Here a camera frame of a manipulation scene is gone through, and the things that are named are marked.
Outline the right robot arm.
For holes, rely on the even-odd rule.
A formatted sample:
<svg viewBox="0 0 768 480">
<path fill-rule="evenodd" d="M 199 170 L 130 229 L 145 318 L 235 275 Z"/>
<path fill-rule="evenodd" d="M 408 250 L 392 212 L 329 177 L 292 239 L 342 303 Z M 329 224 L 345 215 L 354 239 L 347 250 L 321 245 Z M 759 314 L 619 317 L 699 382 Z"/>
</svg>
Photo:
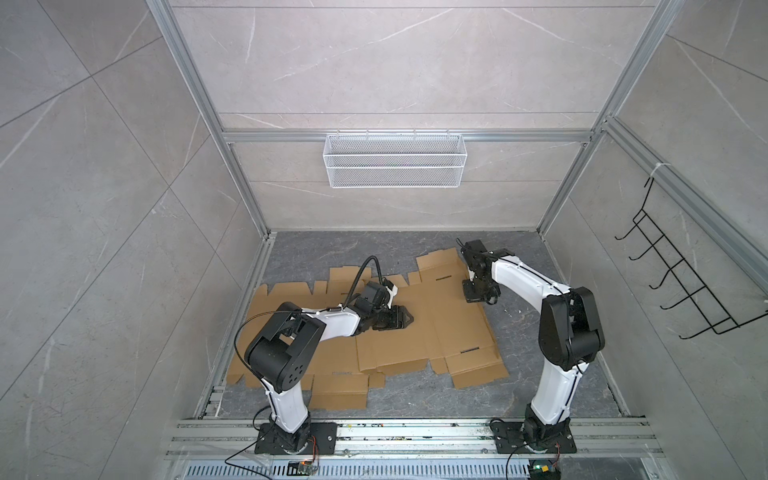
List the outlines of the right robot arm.
<svg viewBox="0 0 768 480">
<path fill-rule="evenodd" d="M 459 247 L 469 272 L 462 282 L 467 302 L 493 305 L 506 287 L 539 313 L 544 366 L 521 434 L 525 447 L 544 452 L 567 438 L 577 387 L 605 346 L 595 296 L 586 287 L 570 287 L 545 276 L 506 249 L 490 251 L 480 240 Z"/>
</svg>

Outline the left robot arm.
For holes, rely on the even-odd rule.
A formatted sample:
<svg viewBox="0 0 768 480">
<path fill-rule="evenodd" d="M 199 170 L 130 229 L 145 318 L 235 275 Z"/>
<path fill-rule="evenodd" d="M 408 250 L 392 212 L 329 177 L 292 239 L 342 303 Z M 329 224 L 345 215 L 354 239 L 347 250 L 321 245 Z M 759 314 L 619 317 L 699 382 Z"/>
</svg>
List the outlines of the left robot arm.
<svg viewBox="0 0 768 480">
<path fill-rule="evenodd" d="M 279 431 L 293 435 L 308 428 L 300 382 L 320 343 L 369 330 L 401 330 L 413 323 L 407 308 L 394 303 L 397 292 L 388 280 L 370 282 L 336 306 L 311 309 L 285 301 L 271 313 L 240 360 L 266 388 L 271 420 Z"/>
</svg>

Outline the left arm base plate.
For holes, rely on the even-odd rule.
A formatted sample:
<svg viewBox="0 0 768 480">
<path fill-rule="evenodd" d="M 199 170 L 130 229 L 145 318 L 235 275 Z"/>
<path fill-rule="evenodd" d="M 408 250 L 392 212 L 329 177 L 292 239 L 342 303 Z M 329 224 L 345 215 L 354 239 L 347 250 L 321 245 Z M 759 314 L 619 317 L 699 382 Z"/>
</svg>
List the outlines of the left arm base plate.
<svg viewBox="0 0 768 480">
<path fill-rule="evenodd" d="M 294 433 L 288 433 L 275 423 L 262 423 L 254 447 L 255 454 L 332 455 L 337 442 L 338 424 L 305 422 Z"/>
</svg>

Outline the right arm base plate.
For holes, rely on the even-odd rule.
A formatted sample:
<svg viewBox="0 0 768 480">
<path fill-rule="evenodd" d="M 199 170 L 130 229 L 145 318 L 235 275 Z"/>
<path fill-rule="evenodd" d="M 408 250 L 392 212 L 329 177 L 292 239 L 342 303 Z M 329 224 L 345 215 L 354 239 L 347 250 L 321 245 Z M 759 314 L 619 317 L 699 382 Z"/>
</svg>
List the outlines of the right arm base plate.
<svg viewBox="0 0 768 480">
<path fill-rule="evenodd" d="M 554 425 L 539 424 L 536 419 L 492 419 L 489 427 L 498 453 L 573 454 L 577 447 L 570 423 L 570 418 Z"/>
</svg>

